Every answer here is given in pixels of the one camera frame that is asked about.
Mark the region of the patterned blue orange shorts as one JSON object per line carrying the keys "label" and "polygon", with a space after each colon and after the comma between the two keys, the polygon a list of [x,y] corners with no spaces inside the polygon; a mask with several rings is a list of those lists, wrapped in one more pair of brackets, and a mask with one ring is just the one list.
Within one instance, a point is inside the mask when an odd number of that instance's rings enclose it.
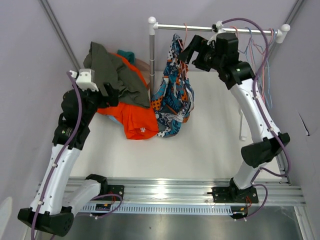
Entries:
{"label": "patterned blue orange shorts", "polygon": [[174,34],[158,90],[151,98],[161,138],[176,136],[195,107],[194,90],[188,77],[188,65],[178,59],[184,41]]}

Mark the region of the olive green shorts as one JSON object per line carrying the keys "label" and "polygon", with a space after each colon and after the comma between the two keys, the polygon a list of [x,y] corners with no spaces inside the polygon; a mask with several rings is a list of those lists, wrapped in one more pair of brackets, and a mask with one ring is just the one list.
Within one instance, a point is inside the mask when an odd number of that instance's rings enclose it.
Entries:
{"label": "olive green shorts", "polygon": [[121,103],[148,109],[150,100],[144,77],[131,64],[126,64],[120,56],[107,51],[100,43],[91,42],[83,61],[86,69],[94,71],[98,87],[110,85],[118,92]]}

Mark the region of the light blue shorts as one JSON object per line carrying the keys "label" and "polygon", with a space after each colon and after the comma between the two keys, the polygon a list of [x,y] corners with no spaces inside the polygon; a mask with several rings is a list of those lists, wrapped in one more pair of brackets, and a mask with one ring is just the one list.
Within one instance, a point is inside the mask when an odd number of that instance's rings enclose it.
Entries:
{"label": "light blue shorts", "polygon": [[118,121],[114,116],[112,116],[112,115],[108,115],[108,118],[111,120],[111,121],[113,121],[114,123],[117,123],[117,124],[122,124],[120,121]]}

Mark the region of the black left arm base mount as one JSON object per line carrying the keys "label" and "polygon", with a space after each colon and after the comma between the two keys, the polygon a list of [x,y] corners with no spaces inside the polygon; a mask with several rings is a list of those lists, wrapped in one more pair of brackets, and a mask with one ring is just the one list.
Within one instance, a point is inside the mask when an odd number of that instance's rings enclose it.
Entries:
{"label": "black left arm base mount", "polygon": [[[124,196],[124,193],[125,193],[125,186],[124,185],[114,185],[114,184],[111,184],[111,185],[108,185],[108,188],[107,188],[107,194],[111,195],[111,194],[114,194],[114,195],[119,195],[121,197]],[[105,201],[111,201],[111,202],[115,202],[115,201],[118,201],[119,198],[117,196],[107,196],[107,197],[104,197],[103,199]]]}

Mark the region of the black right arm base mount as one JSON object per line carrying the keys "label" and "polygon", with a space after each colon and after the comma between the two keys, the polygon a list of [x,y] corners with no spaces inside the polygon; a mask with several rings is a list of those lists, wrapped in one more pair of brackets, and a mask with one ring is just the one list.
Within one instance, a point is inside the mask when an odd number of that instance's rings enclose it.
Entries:
{"label": "black right arm base mount", "polygon": [[257,190],[253,186],[246,189],[238,189],[234,186],[214,186],[207,194],[212,196],[215,203],[245,204],[247,200],[253,204],[259,202]]}

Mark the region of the dark teal shorts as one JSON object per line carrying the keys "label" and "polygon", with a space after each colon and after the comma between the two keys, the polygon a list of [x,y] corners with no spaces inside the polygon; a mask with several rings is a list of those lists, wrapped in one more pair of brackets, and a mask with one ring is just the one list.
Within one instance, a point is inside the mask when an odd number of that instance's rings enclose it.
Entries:
{"label": "dark teal shorts", "polygon": [[124,50],[118,49],[117,54],[124,57],[130,64],[132,65],[135,64],[136,57],[132,51],[124,51]]}

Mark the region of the blue hanger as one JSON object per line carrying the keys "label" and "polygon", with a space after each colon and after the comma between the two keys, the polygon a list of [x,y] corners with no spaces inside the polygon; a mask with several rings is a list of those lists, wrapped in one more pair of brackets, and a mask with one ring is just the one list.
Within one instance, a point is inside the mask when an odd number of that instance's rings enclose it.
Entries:
{"label": "blue hanger", "polygon": [[251,67],[253,72],[256,72],[256,62],[255,62],[255,57],[254,57],[254,53],[253,53],[253,34],[252,34],[252,30],[246,26],[245,27],[248,31],[249,31],[249,39],[248,39],[248,43],[245,47],[245,50],[239,50],[240,53],[245,55],[246,60],[248,61],[250,59],[251,62]]}
{"label": "blue hanger", "polygon": [[[274,28],[270,28],[269,30],[271,32],[271,37],[268,41],[268,49],[270,50],[276,39],[276,30]],[[266,73],[263,73],[263,77],[265,77],[265,75],[267,76],[267,87],[263,90],[264,100],[266,101],[267,107],[272,109],[273,100],[271,95],[271,69],[269,64],[269,56],[267,57],[266,64],[263,69],[266,70]]]}

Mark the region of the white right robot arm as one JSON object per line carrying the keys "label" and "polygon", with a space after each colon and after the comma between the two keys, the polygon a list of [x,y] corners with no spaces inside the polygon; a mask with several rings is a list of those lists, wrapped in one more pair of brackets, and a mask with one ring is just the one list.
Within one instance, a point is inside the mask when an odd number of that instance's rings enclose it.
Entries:
{"label": "white right robot arm", "polygon": [[213,42],[195,35],[178,55],[179,60],[192,63],[197,69],[217,71],[248,123],[252,143],[241,148],[243,162],[224,195],[224,199],[234,202],[241,201],[254,190],[252,182],[259,171],[290,142],[289,134],[281,133],[268,113],[250,64],[239,59],[238,45],[236,34],[231,32],[216,34]]}

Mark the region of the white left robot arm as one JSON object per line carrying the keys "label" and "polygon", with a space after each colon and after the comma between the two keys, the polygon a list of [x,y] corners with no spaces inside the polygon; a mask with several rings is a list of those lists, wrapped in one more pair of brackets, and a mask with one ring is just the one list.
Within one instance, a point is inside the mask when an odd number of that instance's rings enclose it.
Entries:
{"label": "white left robot arm", "polygon": [[77,190],[64,198],[70,173],[90,133],[90,122],[99,108],[116,107],[118,103],[119,91],[109,83],[103,84],[98,91],[75,86],[63,95],[48,168],[30,207],[20,209],[17,216],[33,232],[64,237],[86,203],[108,196],[107,178],[92,173]]}

